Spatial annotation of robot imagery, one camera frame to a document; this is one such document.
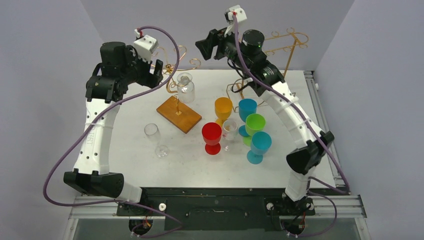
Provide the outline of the patterned clear glass goblet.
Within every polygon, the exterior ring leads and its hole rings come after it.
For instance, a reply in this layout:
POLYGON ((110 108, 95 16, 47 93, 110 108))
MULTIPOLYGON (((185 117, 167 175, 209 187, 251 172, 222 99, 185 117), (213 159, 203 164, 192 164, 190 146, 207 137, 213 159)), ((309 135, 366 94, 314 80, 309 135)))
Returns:
POLYGON ((195 100, 195 85, 192 79, 193 76, 188 72, 177 76, 177 97, 184 104, 190 104, 195 100))

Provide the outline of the gold spiral rack wooden base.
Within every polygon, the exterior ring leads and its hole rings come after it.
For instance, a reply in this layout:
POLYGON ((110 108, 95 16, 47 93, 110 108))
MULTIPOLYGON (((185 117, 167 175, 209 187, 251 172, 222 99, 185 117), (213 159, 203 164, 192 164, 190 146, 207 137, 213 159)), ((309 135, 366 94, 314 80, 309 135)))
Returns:
MULTIPOLYGON (((164 77, 171 75, 173 70, 187 72, 196 70, 202 65, 200 59, 192 58, 189 60, 189 63, 192 65, 191 68, 178 69, 175 68, 174 64, 169 62, 168 53, 165 48, 159 46, 152 56, 158 58, 159 51, 162 51, 165 57, 164 67, 162 68, 164 77)), ((166 83, 165 89, 171 96, 156 111, 184 134, 187 134, 202 119, 202 116, 180 101, 177 86, 178 83, 173 78, 166 83)))

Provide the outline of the red plastic goblet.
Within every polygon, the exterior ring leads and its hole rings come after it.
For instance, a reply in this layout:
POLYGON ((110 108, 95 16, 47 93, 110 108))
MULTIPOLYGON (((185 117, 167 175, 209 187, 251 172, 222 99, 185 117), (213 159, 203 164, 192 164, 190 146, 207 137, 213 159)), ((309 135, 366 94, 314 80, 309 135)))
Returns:
POLYGON ((222 137, 222 128, 215 122, 206 123, 201 130, 205 142, 205 151, 209 155, 216 155, 221 151, 220 140, 222 137))

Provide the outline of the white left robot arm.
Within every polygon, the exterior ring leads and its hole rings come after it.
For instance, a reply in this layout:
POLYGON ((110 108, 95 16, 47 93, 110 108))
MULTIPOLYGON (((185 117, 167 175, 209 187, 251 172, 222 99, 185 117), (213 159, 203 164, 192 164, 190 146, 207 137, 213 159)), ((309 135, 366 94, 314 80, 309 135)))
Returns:
POLYGON ((101 62, 86 82, 85 136, 72 171, 64 173, 63 181, 85 195, 104 196, 126 201, 136 215, 149 209, 143 189, 125 181, 123 174, 111 172, 109 151, 118 104, 129 85, 137 83, 153 89, 163 79, 163 62, 157 60, 151 70, 151 56, 158 47, 143 38, 132 45, 112 41, 100 47, 101 62))

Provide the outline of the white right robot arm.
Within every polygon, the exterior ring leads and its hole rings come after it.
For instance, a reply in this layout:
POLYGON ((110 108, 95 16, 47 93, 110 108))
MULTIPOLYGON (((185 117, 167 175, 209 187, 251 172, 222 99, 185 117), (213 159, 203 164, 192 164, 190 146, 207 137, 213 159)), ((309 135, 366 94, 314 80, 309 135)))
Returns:
POLYGON ((196 41, 195 46, 205 60, 226 57, 240 68, 244 76, 252 78, 249 87, 286 126, 295 150, 286 156, 290 174, 282 207, 287 213, 294 214, 302 207, 310 178, 329 152, 335 137, 331 131, 323 131, 302 109, 281 71, 263 52, 264 40, 264 35, 255 29, 245 31, 241 40, 237 40, 234 32, 226 34, 224 29, 212 29, 206 39, 196 41))

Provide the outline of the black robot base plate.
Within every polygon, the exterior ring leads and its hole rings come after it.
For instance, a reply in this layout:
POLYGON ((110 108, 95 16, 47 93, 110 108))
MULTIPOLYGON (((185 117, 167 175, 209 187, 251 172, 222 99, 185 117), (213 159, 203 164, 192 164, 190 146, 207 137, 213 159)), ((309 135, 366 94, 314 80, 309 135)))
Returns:
POLYGON ((159 209, 165 204, 165 230, 278 231, 280 218, 297 224, 316 214, 313 200, 292 201, 282 188, 164 188, 148 187, 141 203, 159 209))

